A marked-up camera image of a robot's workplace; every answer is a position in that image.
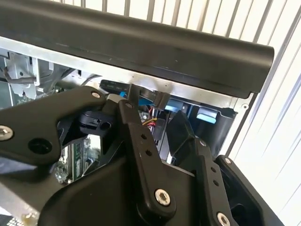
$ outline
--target black plastic part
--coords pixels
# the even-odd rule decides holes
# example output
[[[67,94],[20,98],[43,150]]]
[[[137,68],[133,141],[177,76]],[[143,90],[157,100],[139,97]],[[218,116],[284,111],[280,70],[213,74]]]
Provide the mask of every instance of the black plastic part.
[[[274,58],[268,46],[41,0],[1,0],[0,36],[241,98],[260,92]]]
[[[79,122],[81,123],[80,131],[85,134],[97,135],[99,137],[107,135],[110,128],[115,123],[117,106],[117,103],[108,100],[103,109],[84,112],[79,118]]]
[[[161,140],[162,139],[164,126],[165,126],[165,120],[164,119],[157,119],[154,132],[152,133],[152,136],[154,137],[154,140]]]
[[[163,224],[176,212],[175,199],[167,182],[159,153],[150,130],[141,124],[140,116],[127,100],[119,101],[118,123],[123,137],[139,215],[149,224]],[[155,198],[157,189],[165,190],[170,204],[163,206]]]
[[[100,82],[100,88],[109,93],[120,94],[120,92],[128,92],[130,85],[122,82],[102,80]]]
[[[129,164],[127,158],[119,158],[62,188],[46,203],[38,226],[148,225],[137,213]],[[194,177],[172,166],[161,165],[178,204],[176,214],[165,225],[198,225]]]
[[[217,109],[219,112],[216,116],[216,123],[212,124],[197,119],[199,106],[193,106],[189,115],[189,122],[196,136],[202,138],[209,146],[211,155],[215,158],[218,156],[222,144],[233,124],[236,113],[233,109]]]
[[[162,92],[156,92],[156,99],[154,100],[154,106],[163,111],[170,99],[170,94],[168,93],[162,93]]]
[[[94,97],[92,92],[98,93],[100,98]],[[96,89],[81,87],[0,111],[1,124],[14,131],[10,140],[0,142],[0,174],[22,180],[47,176],[61,155],[59,136],[68,137],[67,131],[57,130],[60,119],[75,118],[84,111],[101,107],[105,101]]]
[[[134,107],[138,107],[139,105],[140,89],[140,86],[131,84],[128,90],[127,99],[134,105]]]
[[[239,226],[284,226],[232,160],[227,164],[220,155],[215,162],[221,168],[231,212]]]
[[[186,154],[188,153],[179,151],[183,149],[183,146],[187,141],[195,138],[192,127],[189,121],[185,120],[186,118],[187,116],[185,113],[178,111],[166,128],[170,154],[171,156],[177,156],[178,162],[186,158]]]

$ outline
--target hole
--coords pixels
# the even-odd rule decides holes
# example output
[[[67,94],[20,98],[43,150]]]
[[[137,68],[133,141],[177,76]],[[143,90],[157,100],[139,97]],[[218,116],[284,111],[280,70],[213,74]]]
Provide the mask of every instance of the hole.
[[[152,153],[150,150],[146,150],[145,153],[148,155],[148,156],[152,156]]]
[[[133,106],[130,103],[126,103],[126,106],[129,108],[133,108]]]
[[[108,130],[109,128],[111,128],[111,124],[109,122],[104,122],[100,125],[101,130]]]
[[[218,183],[216,180],[214,180],[213,183],[214,183],[216,186],[219,186],[219,183]]]
[[[224,224],[227,223],[227,221],[226,221],[226,219],[225,219],[224,217],[222,217],[221,220],[222,220],[222,222],[223,222]]]
[[[51,152],[52,145],[43,138],[34,138],[28,143],[28,148],[36,154],[47,154]]]

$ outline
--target black plastic bracket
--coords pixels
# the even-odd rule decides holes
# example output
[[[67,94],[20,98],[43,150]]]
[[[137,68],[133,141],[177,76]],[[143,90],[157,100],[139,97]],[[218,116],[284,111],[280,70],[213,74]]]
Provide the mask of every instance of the black plastic bracket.
[[[174,216],[176,203],[151,132],[141,124],[137,109],[127,100],[119,102],[118,123],[130,162],[138,213],[149,224],[163,224]],[[158,189],[169,195],[168,205],[157,201]]]
[[[138,106],[139,96],[152,101],[154,106],[162,111],[165,109],[170,99],[170,94],[168,93],[152,92],[144,87],[131,84],[128,90],[127,99],[133,103],[134,106]]]
[[[232,216],[240,226],[284,226],[231,159],[220,155],[215,162],[222,172]]]
[[[45,178],[61,155],[62,140],[70,137],[72,119],[101,108],[105,102],[105,96],[98,90],[80,87],[0,111],[0,124],[13,134],[0,141],[0,174],[21,180]],[[60,121],[67,127],[58,130]],[[72,140],[84,136],[79,133]]]
[[[220,168],[212,161],[208,145],[193,134],[187,116],[179,111],[166,132],[174,165],[196,175],[201,225],[220,226],[224,221],[236,226]]]

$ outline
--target cable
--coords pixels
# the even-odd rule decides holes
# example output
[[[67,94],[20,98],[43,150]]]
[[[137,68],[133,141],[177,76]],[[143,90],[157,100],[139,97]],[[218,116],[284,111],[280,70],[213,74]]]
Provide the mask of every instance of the cable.
[[[149,124],[147,124],[147,125],[145,125],[145,126],[156,126],[156,123],[151,122],[151,123],[149,123]]]
[[[74,72],[75,69],[74,68],[68,68],[66,71],[64,71],[64,73],[61,76],[61,79],[66,78],[69,74],[71,74],[72,72]]]
[[[102,77],[102,76],[98,75],[98,74],[93,74],[90,77],[88,77],[80,86],[85,86],[92,79],[94,79],[94,78],[100,78],[100,77]]]
[[[149,124],[149,123],[152,122],[152,121],[157,121],[157,118],[147,120],[147,121],[145,121],[144,123],[142,123],[142,125],[145,126],[145,125]]]
[[[3,71],[3,75],[8,83],[11,84],[32,84],[36,81],[35,77],[27,77],[27,78],[20,78],[20,79],[12,79],[8,73],[8,67],[5,67]]]

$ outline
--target metal frame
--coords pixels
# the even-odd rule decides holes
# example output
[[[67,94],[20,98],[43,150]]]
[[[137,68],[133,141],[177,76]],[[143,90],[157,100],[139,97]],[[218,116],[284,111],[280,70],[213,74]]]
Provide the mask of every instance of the metal frame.
[[[174,81],[150,76],[143,73],[133,72],[130,70],[114,67],[111,65],[94,62],[91,60],[67,55],[64,53],[40,48],[34,45],[22,43],[19,41],[0,37],[0,48],[5,48],[20,54],[31,56],[34,58],[49,61],[55,64],[64,65],[85,72],[102,75],[102,79],[118,81],[123,83],[132,83],[145,87],[147,89],[166,92],[173,96],[184,98],[187,100],[212,105],[220,108],[232,108],[238,114],[228,132],[226,140],[222,146],[221,153],[225,154],[237,132],[242,119],[248,110],[253,93],[248,99],[227,96],[209,90],[200,89]]]

